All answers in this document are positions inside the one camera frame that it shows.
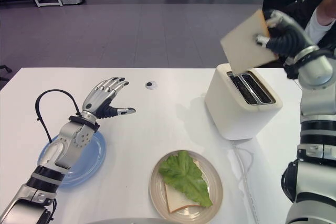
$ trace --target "silver robotic arm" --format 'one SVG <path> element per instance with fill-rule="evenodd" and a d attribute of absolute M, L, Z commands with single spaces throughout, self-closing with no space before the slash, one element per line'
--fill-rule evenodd
<path fill-rule="evenodd" d="M 277 37 L 256 37 L 257 44 L 285 58 L 288 76 L 302 86 L 301 141 L 297 159 L 281 180 L 293 202 L 286 224 L 336 223 L 336 58 L 314 45 L 286 14 L 266 13 Z"/>
<path fill-rule="evenodd" d="M 45 224 L 50 222 L 51 205 L 64 176 L 90 143 L 99 125 L 97 119 L 135 112 L 133 108 L 110 106 L 118 92 L 129 83 L 124 78 L 102 81 L 83 103 L 83 111 L 71 116 L 60 130 L 58 138 L 47 148 L 27 183 L 23 184 L 0 216 L 1 224 Z"/>

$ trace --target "white shirt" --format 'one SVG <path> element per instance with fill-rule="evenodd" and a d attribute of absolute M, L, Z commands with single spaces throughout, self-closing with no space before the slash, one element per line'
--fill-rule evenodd
<path fill-rule="evenodd" d="M 331 24 L 327 26 L 321 26 L 319 22 L 317 21 L 317 15 L 316 15 L 316 9 L 313 12 L 313 15 L 311 15 L 311 18 L 305 28 L 305 32 L 307 35 L 311 38 L 311 40 L 317 44 L 323 36 L 329 31 L 329 29 L 332 27 L 332 25 L 335 23 L 335 20 L 331 22 Z"/>

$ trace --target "toaster slot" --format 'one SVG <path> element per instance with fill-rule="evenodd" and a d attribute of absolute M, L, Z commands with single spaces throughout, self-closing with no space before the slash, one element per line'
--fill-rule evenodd
<path fill-rule="evenodd" d="M 254 93 L 258 96 L 262 103 L 272 103 L 271 98 L 262 90 L 256 80 L 249 74 L 242 74 L 242 78 L 253 89 Z"/>
<path fill-rule="evenodd" d="M 256 99 L 253 97 L 251 92 L 249 92 L 249 90 L 246 88 L 246 86 L 243 84 L 243 82 L 241 81 L 241 79 L 238 76 L 234 76 L 232 74 L 232 75 L 229 75 L 229 77 L 230 77 L 231 81 L 234 83 L 234 85 L 236 86 L 236 88 L 243 95 L 245 101 L 248 104 L 251 104 L 251 105 L 258 104 Z"/>
<path fill-rule="evenodd" d="M 227 75 L 248 104 L 263 105 L 275 102 L 273 97 L 251 72 L 248 71 L 237 76 L 232 72 L 228 72 Z"/>

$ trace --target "chair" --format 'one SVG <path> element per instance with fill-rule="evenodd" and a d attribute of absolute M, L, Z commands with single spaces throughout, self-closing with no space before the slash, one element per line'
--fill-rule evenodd
<path fill-rule="evenodd" d="M 8 66 L 6 66 L 6 65 L 0 65 L 0 70 L 1 69 L 6 69 L 7 73 L 11 73 L 12 72 L 12 70 Z M 9 79 L 8 78 L 4 78 L 4 77 L 0 77 L 0 81 L 9 81 Z"/>

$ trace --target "white table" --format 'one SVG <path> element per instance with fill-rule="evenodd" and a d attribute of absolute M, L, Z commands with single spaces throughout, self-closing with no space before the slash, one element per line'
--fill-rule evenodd
<path fill-rule="evenodd" d="M 296 156 L 301 90 L 286 79 L 282 69 L 258 72 L 280 95 L 283 108 L 256 138 L 235 143 L 246 166 L 251 155 L 254 158 L 248 181 L 260 223 L 281 224 L 291 204 L 281 190 L 280 178 Z M 180 149 L 203 155 L 221 177 L 224 199 L 211 223 L 254 223 L 243 183 L 238 181 L 240 172 L 232 146 L 221 138 L 205 107 L 204 95 L 213 73 L 214 69 L 21 69 L 0 92 L 0 211 L 27 181 L 47 143 L 36 121 L 38 95 L 61 88 L 82 104 L 94 85 L 117 76 L 126 77 L 130 85 L 118 94 L 113 106 L 131 106 L 137 112 L 100 120 L 100 132 L 107 142 L 105 162 L 86 183 L 58 191 L 53 223 L 159 217 L 150 200 L 149 178 L 163 155 Z M 157 82 L 157 89 L 145 88 L 150 80 Z M 58 93 L 45 95 L 40 109 L 52 136 L 74 114 L 71 101 Z"/>

